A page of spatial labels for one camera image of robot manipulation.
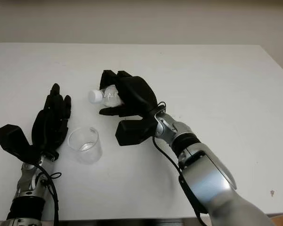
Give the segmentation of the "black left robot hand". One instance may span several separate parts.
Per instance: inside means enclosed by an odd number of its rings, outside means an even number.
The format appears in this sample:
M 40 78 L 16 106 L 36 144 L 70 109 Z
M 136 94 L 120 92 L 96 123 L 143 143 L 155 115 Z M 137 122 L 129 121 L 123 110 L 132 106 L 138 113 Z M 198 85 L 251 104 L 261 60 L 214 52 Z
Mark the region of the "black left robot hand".
M 49 160 L 55 161 L 59 157 L 58 148 L 67 136 L 70 116 L 71 97 L 62 97 L 60 86 L 55 83 L 32 128 L 33 147 Z

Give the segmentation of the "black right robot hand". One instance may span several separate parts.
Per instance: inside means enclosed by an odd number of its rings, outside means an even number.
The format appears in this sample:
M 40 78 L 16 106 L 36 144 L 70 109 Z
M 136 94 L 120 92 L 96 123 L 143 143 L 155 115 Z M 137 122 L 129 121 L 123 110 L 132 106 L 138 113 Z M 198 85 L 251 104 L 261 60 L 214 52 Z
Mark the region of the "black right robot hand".
M 156 96 L 147 84 L 139 77 L 132 76 L 126 71 L 114 73 L 112 70 L 104 70 L 100 80 L 100 89 L 115 85 L 118 96 L 123 103 L 116 107 L 107 107 L 99 111 L 105 116 L 135 116 L 145 117 L 150 111 L 157 107 Z

